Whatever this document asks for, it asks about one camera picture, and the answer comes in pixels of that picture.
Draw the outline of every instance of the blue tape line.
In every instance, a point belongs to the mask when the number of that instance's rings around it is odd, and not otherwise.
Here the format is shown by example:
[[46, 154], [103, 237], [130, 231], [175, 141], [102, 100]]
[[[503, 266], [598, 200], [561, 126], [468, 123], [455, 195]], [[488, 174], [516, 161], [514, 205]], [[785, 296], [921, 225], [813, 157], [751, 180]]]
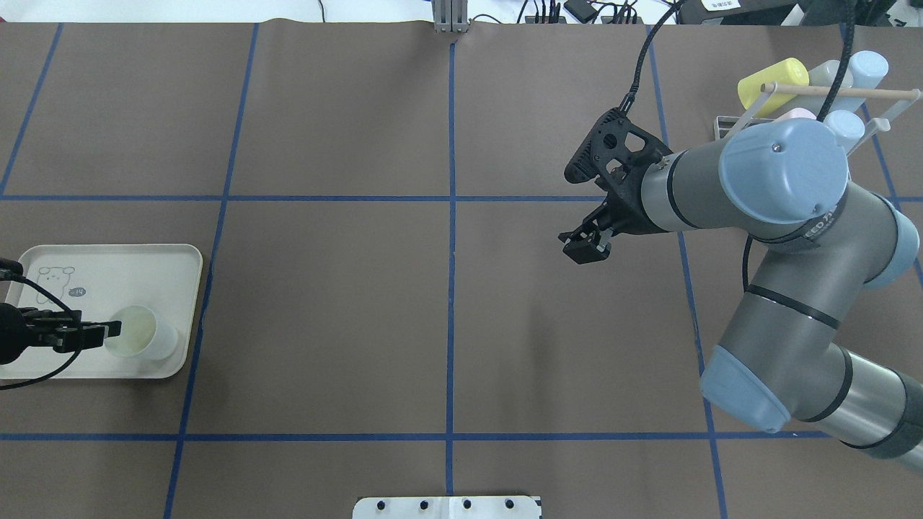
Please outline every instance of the blue tape line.
[[[871, 114], [869, 114], [869, 108], [862, 103], [862, 115], [865, 117], [866, 122], [871, 119]], [[871, 136], [872, 144], [875, 145], [875, 153], [878, 155], [878, 163], [881, 165], [881, 173], [884, 175], [884, 182], [888, 185], [888, 191], [890, 197], [888, 200], [894, 204], [894, 207], [898, 211], [904, 212], [901, 209], [901, 202], [917, 202], [923, 201], [923, 197], [898, 197], [897, 190], [894, 188], [894, 181], [891, 178], [891, 170], [888, 168], [888, 161], [884, 158], [884, 151], [881, 150], [881, 143], [878, 141], [878, 136]], [[917, 283], [920, 287], [923, 287], [923, 268], [920, 268], [919, 259], [914, 259], [914, 272], [917, 273]]]
[[176, 482], [179, 478], [180, 464], [183, 461], [184, 436], [186, 435], [186, 425], [189, 421], [189, 409], [192, 406], [192, 393], [196, 385], [196, 372], [198, 369], [198, 359], [201, 353], [202, 336], [205, 331], [205, 315], [209, 308], [211, 297], [211, 287], [214, 281], [215, 259], [218, 257], [218, 248], [222, 241], [222, 231], [224, 229], [224, 215], [227, 212], [228, 196], [231, 192], [231, 181], [234, 177], [234, 159], [237, 154], [237, 142], [240, 139], [240, 129], [244, 123], [244, 108], [246, 107], [246, 93], [250, 84], [250, 72], [253, 68], [253, 55], [257, 50], [257, 36], [259, 35], [259, 24], [253, 24], [253, 33], [250, 36], [250, 50], [246, 59], [246, 70], [244, 72], [244, 85], [240, 92], [240, 103], [237, 106], [237, 121], [234, 124], [234, 139], [231, 141], [231, 153], [228, 157], [228, 169], [224, 178], [224, 192], [222, 195], [222, 206], [218, 212], [218, 224], [215, 228], [215, 237], [211, 245], [211, 256], [209, 258], [209, 275], [205, 282], [205, 292], [202, 297], [202, 309], [198, 315], [198, 330], [196, 336], [196, 345], [192, 350], [192, 361], [189, 364], [189, 380], [186, 383], [186, 398], [183, 401], [183, 414], [179, 424], [179, 438], [176, 441], [176, 451], [174, 452], [174, 464], [170, 473], [170, 486], [167, 488], [166, 504], [163, 508], [164, 519], [169, 519], [173, 513], [174, 497], [176, 494]]
[[[657, 61], [656, 61], [656, 52], [653, 49], [653, 43], [651, 43], [651, 71], [653, 74], [653, 92], [654, 98], [657, 102], [657, 113], [660, 116], [660, 131], [661, 137], [664, 140], [664, 144], [667, 146], [670, 145], [669, 137], [666, 133], [666, 116], [664, 111], [664, 100], [660, 92], [660, 78], [657, 74]], [[692, 330], [695, 333], [695, 347], [696, 347], [696, 356], [699, 360], [699, 376], [705, 370], [705, 357], [702, 353], [701, 348], [701, 333], [699, 329], [699, 315], [695, 307], [695, 294], [692, 290], [692, 277], [689, 273], [689, 255], [686, 252], [686, 237], [683, 236], [681, 232], [677, 233], [677, 240], [679, 244], [679, 258], [682, 261], [683, 265], [683, 278], [686, 284], [686, 299], [687, 304], [689, 305], [689, 314], [692, 317]], [[718, 512], [721, 514], [721, 519], [727, 519], [727, 502], [725, 499], [725, 479], [721, 474], [721, 458], [718, 455], [718, 442], [715, 438], [714, 432], [714, 419], [712, 416], [712, 405], [708, 400], [702, 398], [702, 408], [705, 413], [705, 426], [708, 429], [709, 434], [709, 448], [712, 452], [712, 470], [714, 471], [714, 487], [717, 492], [718, 498]]]
[[175, 434], [122, 433], [0, 433], [0, 441], [176, 441]]
[[[818, 431], [781, 431], [767, 434], [760, 431], [691, 432], [384, 432], [384, 433], [204, 433], [183, 435], [184, 442], [342, 442], [370, 441], [705, 441], [718, 440], [804, 440], [830, 436]], [[0, 433], [0, 441], [178, 441], [178, 434], [136, 433]]]
[[596, 202], [601, 203], [605, 197], [565, 197], [565, 196], [461, 196], [459, 202]]
[[447, 202], [449, 197], [444, 196], [350, 196], [350, 195], [232, 195], [230, 201], [256, 201], [256, 202]]
[[2, 200], [10, 201], [219, 201], [221, 195], [3, 195]]
[[[221, 201], [223, 195], [0, 195], [13, 201]], [[456, 202], [595, 202], [604, 197], [556, 195], [456, 196]], [[451, 202], [440, 195], [228, 195], [231, 202]]]
[[455, 431], [455, 44], [449, 46], [449, 297], [446, 336], [446, 495], [454, 492], [453, 445]]
[[[865, 117], [866, 122], [871, 119], [869, 115], [869, 108], [862, 103], [862, 115]], [[878, 155], [878, 164], [881, 166], [881, 172], [884, 174], [884, 181], [888, 185], [888, 194], [891, 198], [897, 197], [897, 192], [894, 190], [894, 181], [891, 179], [891, 171], [888, 169], [888, 163], [884, 160], [884, 153], [881, 151], [881, 144], [878, 142], [878, 136], [871, 136], [872, 144], [875, 145], [875, 153]]]
[[6, 163], [3, 180], [0, 180], [0, 195], [6, 192], [6, 184], [9, 182], [10, 175], [13, 173], [13, 164], [16, 163], [16, 156], [19, 154], [19, 146], [22, 144], [22, 139], [26, 136], [26, 128], [29, 127], [29, 121], [32, 119], [32, 111], [35, 109], [35, 103], [39, 100], [39, 93], [42, 92], [42, 85], [45, 82], [45, 77], [48, 76], [48, 69], [52, 65], [52, 58], [54, 58], [54, 50], [57, 49], [57, 44], [61, 40], [61, 32], [63, 30], [64, 24], [59, 23], [57, 30], [54, 32], [54, 38], [52, 38], [52, 46], [48, 49], [48, 55], [45, 56], [45, 64], [42, 66], [42, 73], [39, 74], [39, 80], [35, 83], [35, 90], [32, 91], [32, 99], [29, 100], [26, 114], [22, 118], [22, 124], [19, 125], [19, 133], [16, 135], [13, 151], [9, 154], [9, 161]]
[[434, 433], [355, 433], [355, 434], [186, 434], [186, 441], [264, 441], [264, 442], [364, 442], [364, 441], [445, 441], [446, 435]]

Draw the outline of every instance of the plastic cup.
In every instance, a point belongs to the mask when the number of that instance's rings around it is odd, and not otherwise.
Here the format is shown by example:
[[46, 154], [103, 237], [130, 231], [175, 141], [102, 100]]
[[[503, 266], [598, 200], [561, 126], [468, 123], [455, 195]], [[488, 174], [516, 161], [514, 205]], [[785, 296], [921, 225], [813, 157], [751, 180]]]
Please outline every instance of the plastic cup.
[[170, 356], [179, 343], [176, 328], [147, 307], [122, 308], [109, 320], [122, 321], [122, 332], [103, 342], [114, 356], [162, 360]]

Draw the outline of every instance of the black cable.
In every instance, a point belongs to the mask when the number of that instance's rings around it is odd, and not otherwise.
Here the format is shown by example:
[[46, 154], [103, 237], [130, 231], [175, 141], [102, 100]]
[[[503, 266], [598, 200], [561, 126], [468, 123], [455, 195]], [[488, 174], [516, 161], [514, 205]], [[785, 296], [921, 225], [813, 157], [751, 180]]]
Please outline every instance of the black cable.
[[494, 21], [495, 21], [496, 23], [499, 23], [499, 24], [503, 24], [503, 22], [502, 22], [502, 21], [500, 21], [500, 20], [498, 20], [498, 19], [496, 19], [496, 18], [494, 18], [494, 17], [492, 17], [492, 16], [490, 16], [490, 15], [487, 15], [487, 14], [483, 14], [483, 13], [482, 13], [482, 14], [480, 14], [480, 15], [477, 15], [477, 16], [476, 16], [476, 17], [474, 17], [474, 18], [471, 18], [471, 19], [470, 19], [470, 20], [468, 20], [468, 21], [469, 21], [469, 22], [472, 22], [472, 21], [475, 21], [476, 19], [478, 19], [478, 18], [480, 18], [480, 17], [484, 17], [484, 18], [490, 18], [490, 19], [492, 19], [492, 20], [494, 20]]
[[678, 12], [679, 8], [688, 1], [689, 0], [677, 0], [672, 6], [670, 6], [670, 8], [666, 10], [664, 15], [661, 16], [659, 20], [657, 20], [657, 23], [651, 27], [651, 31], [647, 33], [647, 38], [644, 39], [644, 45], [641, 46], [641, 52], [638, 53], [638, 63], [635, 65], [634, 81], [631, 82], [629, 93], [625, 94], [625, 97], [622, 99], [622, 104], [618, 106], [618, 110], [623, 114], [628, 114], [631, 106], [634, 104], [635, 94], [638, 93], [638, 88], [641, 87], [641, 70], [644, 68], [644, 57], [647, 55], [647, 49], [651, 46], [653, 37], [657, 34], [660, 28], [664, 26], [666, 21], [670, 19], [670, 16], [673, 15], [673, 13]]
[[631, 6], [628, 5], [628, 2], [622, 4], [622, 8], [618, 10], [615, 16], [609, 20], [609, 23], [622, 23], [622, 17], [631, 18], [630, 10]]
[[84, 334], [83, 334], [83, 323], [80, 322], [80, 318], [77, 316], [77, 313], [74, 312], [74, 310], [70, 309], [67, 305], [65, 305], [60, 299], [58, 299], [57, 297], [55, 297], [54, 294], [52, 294], [51, 292], [48, 292], [48, 291], [45, 290], [44, 288], [41, 288], [37, 283], [35, 283], [34, 281], [32, 281], [32, 280], [29, 279], [29, 278], [26, 278], [25, 276], [20, 276], [20, 275], [17, 275], [17, 274], [10, 273], [10, 274], [7, 276], [7, 278], [8, 278], [9, 281], [14, 281], [14, 282], [17, 282], [17, 283], [22, 283], [22, 284], [25, 284], [26, 286], [32, 287], [33, 290], [35, 290], [35, 291], [38, 292], [39, 294], [45, 296], [46, 298], [48, 298], [49, 301], [52, 301], [52, 302], [55, 303], [58, 307], [60, 307], [64, 312], [66, 312], [66, 313], [67, 313], [67, 316], [68, 316], [71, 320], [74, 321], [74, 325], [77, 327], [78, 343], [77, 343], [77, 349], [74, 350], [73, 355], [71, 355], [71, 356], [64, 362], [64, 364], [62, 364], [60, 367], [58, 367], [58, 369], [52, 371], [51, 373], [42, 375], [42, 376], [40, 376], [40, 377], [38, 377], [38, 378], [36, 378], [36, 379], [24, 380], [24, 381], [22, 381], [22, 382], [15, 382], [15, 383], [12, 383], [12, 384], [2, 385], [2, 386], [0, 386], [0, 391], [2, 391], [2, 390], [10, 390], [10, 389], [24, 388], [24, 387], [26, 387], [26, 386], [31, 386], [32, 384], [37, 384], [37, 383], [39, 383], [39, 382], [44, 382], [44, 381], [50, 379], [51, 377], [57, 375], [58, 373], [64, 371], [65, 369], [67, 369], [68, 366], [70, 366], [71, 364], [73, 364], [75, 360], [77, 360], [77, 357], [80, 355], [80, 352], [83, 351], [83, 338], [84, 338]]
[[[675, 2], [672, 2], [671, 0], [660, 0], [660, 2], [662, 4], [667, 4], [668, 6], [672, 6], [675, 3]], [[677, 11], [676, 16], [673, 19], [673, 22], [676, 24], [679, 24], [679, 11]]]
[[[518, 17], [516, 17], [516, 23], [519, 23], [520, 21], [522, 21], [522, 13], [525, 12], [525, 7], [528, 6], [528, 5], [529, 5], [529, 0], [522, 0], [522, 7], [520, 8], [520, 15], [519, 15]], [[537, 4], [535, 5], [535, 10], [536, 10], [536, 11], [538, 10], [538, 5], [537, 5]]]
[[616, 13], [618, 12], [618, 8], [620, 7], [619, 4], [616, 4], [615, 2], [590, 2], [590, 4], [597, 5], [597, 6], [602, 6], [602, 7], [600, 7], [600, 8], [596, 11], [596, 16], [593, 17], [594, 20], [595, 20], [596, 18], [599, 18], [600, 20], [602, 20], [602, 16], [601, 16], [601, 15], [603, 14], [603, 9], [605, 9], [605, 8], [607, 8], [607, 7], [609, 7], [609, 6], [612, 6], [612, 20], [615, 21], [615, 19], [616, 19]]
[[740, 263], [740, 275], [744, 281], [744, 292], [749, 288], [749, 250], [753, 247], [753, 236], [747, 235], [747, 242], [744, 244], [744, 259]]
[[845, 0], [846, 4], [846, 34], [843, 37], [843, 53], [840, 54], [840, 66], [836, 69], [836, 76], [833, 77], [833, 84], [830, 85], [830, 91], [823, 100], [823, 106], [817, 113], [817, 120], [823, 121], [830, 112], [833, 105], [833, 99], [836, 93], [840, 91], [840, 85], [846, 76], [846, 69], [849, 68], [849, 58], [853, 54], [853, 36], [856, 34], [856, 10], [853, 8], [854, 0]]

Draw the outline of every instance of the white tray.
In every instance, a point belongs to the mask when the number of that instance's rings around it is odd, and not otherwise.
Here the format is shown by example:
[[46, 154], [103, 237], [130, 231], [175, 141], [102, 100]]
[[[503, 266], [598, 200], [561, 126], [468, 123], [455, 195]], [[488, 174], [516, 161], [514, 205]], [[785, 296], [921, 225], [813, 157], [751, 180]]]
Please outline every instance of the white tray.
[[[59, 296], [85, 321], [105, 321], [130, 305], [151, 308], [180, 335], [176, 351], [164, 360], [122, 358], [105, 347], [80, 354], [58, 379], [164, 379], [186, 362], [196, 311], [202, 254], [186, 244], [39, 245], [19, 259], [26, 277]], [[31, 288], [12, 283], [6, 302], [15, 307], [58, 310]], [[28, 348], [0, 366], [0, 380], [32, 379], [60, 366], [70, 354]]]

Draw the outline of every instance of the light blue joint cap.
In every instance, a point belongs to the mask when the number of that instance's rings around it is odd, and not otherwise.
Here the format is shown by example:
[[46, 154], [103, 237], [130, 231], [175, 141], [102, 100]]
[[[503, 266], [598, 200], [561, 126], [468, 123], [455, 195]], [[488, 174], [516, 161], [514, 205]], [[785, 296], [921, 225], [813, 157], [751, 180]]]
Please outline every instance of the light blue joint cap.
[[920, 235], [913, 222], [898, 211], [886, 198], [882, 196], [879, 196], [879, 198], [888, 204], [888, 209], [891, 210], [891, 215], [897, 224], [897, 243], [894, 245], [894, 254], [891, 256], [888, 266], [880, 274], [866, 281], [865, 288], [881, 288], [891, 284], [892, 281], [900, 277], [914, 264], [914, 260], [917, 259], [917, 251], [920, 248]]
[[709, 402], [763, 432], [779, 432], [792, 417], [766, 384], [720, 345], [714, 347], [699, 387]]
[[800, 223], [833, 208], [849, 180], [846, 151], [823, 123], [789, 119], [749, 127], [718, 161], [727, 197], [766, 223]]

